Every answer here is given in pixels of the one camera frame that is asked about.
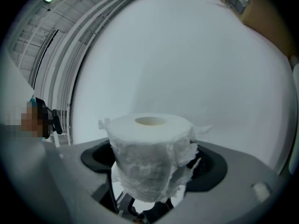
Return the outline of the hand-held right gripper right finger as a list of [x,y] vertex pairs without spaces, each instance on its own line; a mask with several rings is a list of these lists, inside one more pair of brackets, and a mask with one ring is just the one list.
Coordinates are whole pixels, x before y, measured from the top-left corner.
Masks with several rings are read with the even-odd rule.
[[183,200],[156,203],[150,224],[255,224],[274,204],[287,178],[256,157],[198,141],[201,161]]

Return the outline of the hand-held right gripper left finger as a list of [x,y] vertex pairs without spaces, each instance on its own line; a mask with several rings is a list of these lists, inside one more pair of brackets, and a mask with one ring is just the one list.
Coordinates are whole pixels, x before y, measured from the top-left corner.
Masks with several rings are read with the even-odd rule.
[[128,224],[91,197],[48,142],[0,125],[0,164],[19,224]]

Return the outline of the thick white toilet paper roll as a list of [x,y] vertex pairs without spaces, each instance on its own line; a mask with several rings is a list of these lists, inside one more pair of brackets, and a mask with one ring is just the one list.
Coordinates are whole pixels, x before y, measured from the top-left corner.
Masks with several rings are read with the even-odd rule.
[[130,114],[98,121],[107,133],[116,166],[113,181],[146,203],[166,202],[187,184],[200,163],[197,141],[211,126],[194,126],[169,114]]

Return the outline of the large cardboard box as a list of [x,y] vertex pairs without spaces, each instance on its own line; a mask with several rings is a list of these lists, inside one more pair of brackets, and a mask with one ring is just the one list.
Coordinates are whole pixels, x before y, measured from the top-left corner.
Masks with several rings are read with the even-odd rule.
[[243,24],[272,42],[288,58],[299,55],[299,48],[290,29],[271,0],[249,0],[239,18]]

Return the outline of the black switch panel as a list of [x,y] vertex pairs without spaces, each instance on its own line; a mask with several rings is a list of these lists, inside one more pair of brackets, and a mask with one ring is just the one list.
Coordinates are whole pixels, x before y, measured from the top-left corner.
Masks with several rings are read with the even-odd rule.
[[238,14],[243,14],[249,0],[228,0],[228,4]]

